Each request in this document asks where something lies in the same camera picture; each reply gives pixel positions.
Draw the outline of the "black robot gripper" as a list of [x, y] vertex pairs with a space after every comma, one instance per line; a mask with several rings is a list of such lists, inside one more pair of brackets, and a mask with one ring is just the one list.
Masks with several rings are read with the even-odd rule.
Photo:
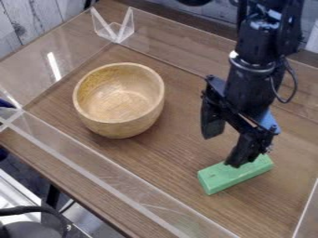
[[238, 144], [225, 164], [239, 168], [267, 152], [274, 136], [279, 134], [270, 105], [277, 99], [286, 65], [283, 59], [265, 64], [251, 63], [235, 51], [229, 61], [227, 80], [217, 75], [205, 78], [201, 124], [205, 139], [222, 134], [225, 124], [238, 131]]

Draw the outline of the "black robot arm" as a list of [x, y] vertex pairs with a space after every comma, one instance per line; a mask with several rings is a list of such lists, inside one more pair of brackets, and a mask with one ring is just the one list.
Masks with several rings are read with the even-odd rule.
[[202, 134], [211, 139], [226, 126], [239, 133], [225, 163], [239, 167], [269, 152], [281, 133], [271, 115], [286, 74], [294, 74], [287, 56], [298, 51], [305, 0], [238, 0], [238, 41], [230, 52], [226, 79], [205, 78]]

